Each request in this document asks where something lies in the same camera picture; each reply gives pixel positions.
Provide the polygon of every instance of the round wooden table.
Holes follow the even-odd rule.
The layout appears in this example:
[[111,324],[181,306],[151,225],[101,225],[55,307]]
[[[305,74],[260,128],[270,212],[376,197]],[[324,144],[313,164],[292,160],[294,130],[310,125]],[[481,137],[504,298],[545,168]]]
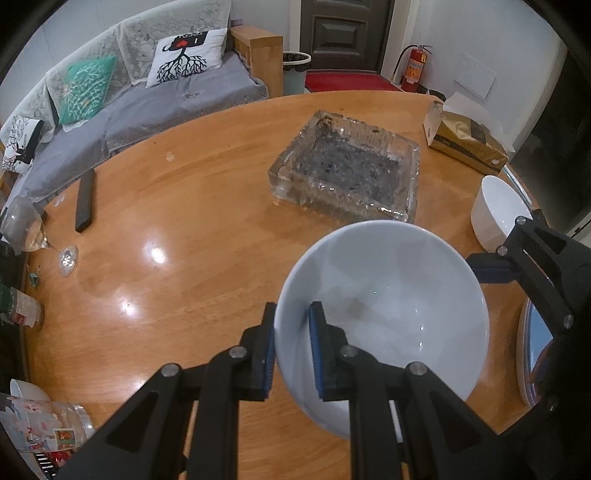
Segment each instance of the round wooden table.
[[[191,121],[96,169],[93,224],[74,231],[77,184],[47,208],[47,235],[80,249],[62,278],[52,251],[31,256],[41,284],[28,293],[46,310],[28,332],[31,381],[54,400],[105,420],[163,364],[207,362],[261,321],[298,258],[340,223],[277,201],[267,169],[318,109],[383,127],[421,145],[415,223],[463,256],[482,251],[470,209],[482,175],[427,147],[432,97],[327,92],[275,98]],[[491,336],[469,405],[495,430],[523,415],[515,375],[516,284],[484,286]],[[317,427],[275,369],[265,403],[243,403],[243,480],[349,478],[349,445]]]

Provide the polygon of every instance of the glass jar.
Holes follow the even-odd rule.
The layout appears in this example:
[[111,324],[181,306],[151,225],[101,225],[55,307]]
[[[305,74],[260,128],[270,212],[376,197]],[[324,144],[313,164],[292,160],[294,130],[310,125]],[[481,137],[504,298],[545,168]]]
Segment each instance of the glass jar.
[[22,453],[79,448],[94,433],[80,405],[0,394],[0,423]]
[[10,323],[28,327],[43,324],[41,303],[14,287],[0,284],[0,316]]

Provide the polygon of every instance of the trash can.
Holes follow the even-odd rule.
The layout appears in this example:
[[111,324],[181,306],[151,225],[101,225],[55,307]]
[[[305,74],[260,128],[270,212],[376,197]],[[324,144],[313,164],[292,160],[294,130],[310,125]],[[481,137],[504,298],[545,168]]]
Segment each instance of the trash can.
[[312,57],[300,51],[283,52],[283,95],[304,93],[306,70]]

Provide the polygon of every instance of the green pillow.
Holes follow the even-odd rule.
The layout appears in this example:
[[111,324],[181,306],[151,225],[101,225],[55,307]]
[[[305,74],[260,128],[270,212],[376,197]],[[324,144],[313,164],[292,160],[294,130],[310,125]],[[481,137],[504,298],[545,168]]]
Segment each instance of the green pillow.
[[100,112],[115,70],[117,57],[79,61],[68,69],[60,125],[89,120]]

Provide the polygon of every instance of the wine glass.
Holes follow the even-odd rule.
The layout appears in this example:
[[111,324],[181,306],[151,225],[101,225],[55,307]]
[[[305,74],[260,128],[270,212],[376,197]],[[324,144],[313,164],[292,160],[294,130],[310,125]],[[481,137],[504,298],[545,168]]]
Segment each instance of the wine glass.
[[43,221],[31,201],[25,197],[15,197],[2,215],[0,232],[14,249],[34,252],[48,248],[59,253],[58,270],[67,277],[76,265],[78,247],[70,245],[61,252],[53,247],[45,236]]

